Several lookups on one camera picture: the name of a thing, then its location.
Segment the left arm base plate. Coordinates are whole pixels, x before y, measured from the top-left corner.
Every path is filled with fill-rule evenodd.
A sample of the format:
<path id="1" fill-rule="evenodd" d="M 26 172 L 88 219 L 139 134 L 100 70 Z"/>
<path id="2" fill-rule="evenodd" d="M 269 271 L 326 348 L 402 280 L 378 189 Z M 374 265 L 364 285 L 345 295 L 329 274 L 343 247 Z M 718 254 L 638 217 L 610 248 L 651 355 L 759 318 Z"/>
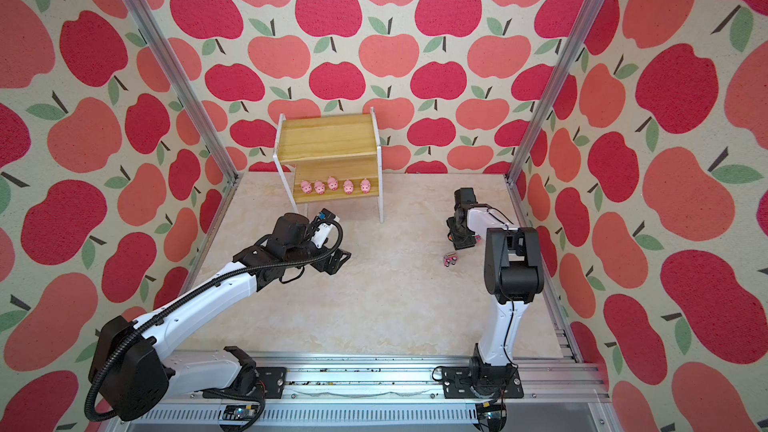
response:
<path id="1" fill-rule="evenodd" d="M 285 386 L 285 367 L 244 367 L 233 382 L 224 388 L 202 391 L 204 398 L 220 398 L 256 402 L 280 399 Z"/>

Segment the small pink toy car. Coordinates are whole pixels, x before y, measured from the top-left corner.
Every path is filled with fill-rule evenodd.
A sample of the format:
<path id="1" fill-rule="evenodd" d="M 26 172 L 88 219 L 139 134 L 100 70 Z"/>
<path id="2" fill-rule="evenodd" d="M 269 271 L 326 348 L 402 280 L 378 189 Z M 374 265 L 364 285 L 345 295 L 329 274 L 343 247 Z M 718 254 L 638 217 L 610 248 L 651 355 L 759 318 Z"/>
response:
<path id="1" fill-rule="evenodd" d="M 443 257 L 443 264 L 445 267 L 456 265 L 458 262 L 458 256 L 455 253 L 448 253 Z"/>

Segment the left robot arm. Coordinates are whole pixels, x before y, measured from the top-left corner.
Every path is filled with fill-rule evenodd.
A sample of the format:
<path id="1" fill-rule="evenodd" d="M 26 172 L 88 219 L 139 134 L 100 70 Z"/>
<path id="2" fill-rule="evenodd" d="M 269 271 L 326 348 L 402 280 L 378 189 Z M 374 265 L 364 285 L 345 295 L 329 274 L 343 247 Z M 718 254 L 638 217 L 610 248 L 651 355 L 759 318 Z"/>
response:
<path id="1" fill-rule="evenodd" d="M 210 279 L 135 319 L 117 316 L 101 329 L 84 402 L 91 422 L 138 419 L 167 397 L 201 393 L 206 398 L 251 403 L 241 430 L 261 418 L 268 389 L 256 362 L 237 346 L 223 356 L 168 364 L 178 346 L 237 302 L 285 273 L 312 267 L 333 275 L 350 259 L 342 250 L 339 218 L 324 209 L 313 219 L 298 213 L 278 218 L 273 231 L 235 254 Z"/>

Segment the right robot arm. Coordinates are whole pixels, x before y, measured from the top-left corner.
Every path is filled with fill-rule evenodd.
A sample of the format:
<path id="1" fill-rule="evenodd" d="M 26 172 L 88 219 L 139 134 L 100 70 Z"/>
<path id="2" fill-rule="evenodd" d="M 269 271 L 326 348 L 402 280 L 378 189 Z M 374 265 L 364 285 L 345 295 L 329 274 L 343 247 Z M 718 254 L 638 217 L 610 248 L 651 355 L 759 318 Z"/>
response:
<path id="1" fill-rule="evenodd" d="M 457 189 L 454 200 L 447 238 L 456 251 L 484 247 L 483 281 L 491 296 L 489 322 L 469 362 L 469 390 L 480 398 L 508 390 L 519 395 L 514 342 L 524 313 L 545 282 L 539 234 L 478 202 L 471 188 Z"/>

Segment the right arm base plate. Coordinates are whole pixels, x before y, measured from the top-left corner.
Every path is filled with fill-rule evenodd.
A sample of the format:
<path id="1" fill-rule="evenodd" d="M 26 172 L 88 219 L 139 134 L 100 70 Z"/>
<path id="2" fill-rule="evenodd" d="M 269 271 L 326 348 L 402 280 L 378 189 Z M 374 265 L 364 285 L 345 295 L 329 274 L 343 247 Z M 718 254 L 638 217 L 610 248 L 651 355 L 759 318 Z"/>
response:
<path id="1" fill-rule="evenodd" d="M 506 366 L 470 365 L 465 367 L 438 366 L 431 379 L 443 388 L 446 399 L 522 399 L 525 396 L 518 368 Z"/>

